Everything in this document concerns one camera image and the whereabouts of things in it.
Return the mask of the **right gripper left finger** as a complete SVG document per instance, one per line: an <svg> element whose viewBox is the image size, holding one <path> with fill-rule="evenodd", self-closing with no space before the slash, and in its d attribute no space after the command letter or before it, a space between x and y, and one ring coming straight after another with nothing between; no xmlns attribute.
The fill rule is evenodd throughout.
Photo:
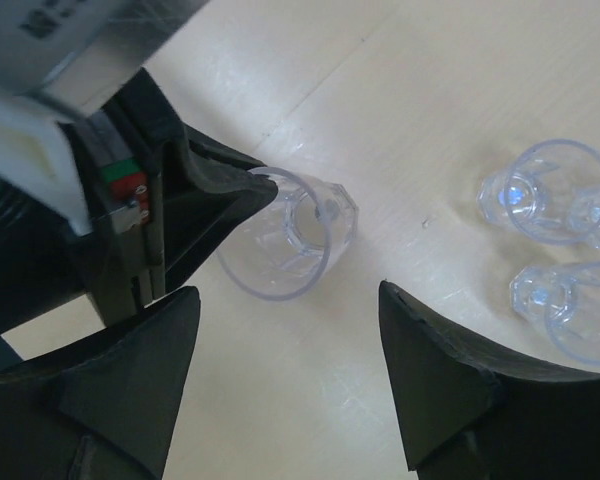
<svg viewBox="0 0 600 480"><path fill-rule="evenodd" d="M0 479L160 479L200 321L183 287L0 372Z"/></svg>

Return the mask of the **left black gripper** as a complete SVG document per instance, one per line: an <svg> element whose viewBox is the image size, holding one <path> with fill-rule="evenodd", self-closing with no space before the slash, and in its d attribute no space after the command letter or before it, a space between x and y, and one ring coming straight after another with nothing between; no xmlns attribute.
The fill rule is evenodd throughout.
<svg viewBox="0 0 600 480"><path fill-rule="evenodd" d="M276 184L252 172L261 161L190 126L165 146L161 166L157 130L178 123L141 70L90 118L62 128L85 235L0 177L0 335L83 295L105 325L128 319L181 287L276 198Z"/></svg>

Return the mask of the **cluster front clear glass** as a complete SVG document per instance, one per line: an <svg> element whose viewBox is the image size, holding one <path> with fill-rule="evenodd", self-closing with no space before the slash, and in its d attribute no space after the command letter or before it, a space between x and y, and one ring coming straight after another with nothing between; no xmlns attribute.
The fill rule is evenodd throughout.
<svg viewBox="0 0 600 480"><path fill-rule="evenodd" d="M510 283L510 303L563 354L600 367L600 261L528 266Z"/></svg>

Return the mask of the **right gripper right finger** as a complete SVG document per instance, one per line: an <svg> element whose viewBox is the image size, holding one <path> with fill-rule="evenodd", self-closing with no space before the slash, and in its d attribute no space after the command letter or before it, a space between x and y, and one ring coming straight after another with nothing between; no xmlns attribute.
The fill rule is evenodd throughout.
<svg viewBox="0 0 600 480"><path fill-rule="evenodd" d="M600 479L600 373L540 360L378 290L407 467L421 479Z"/></svg>

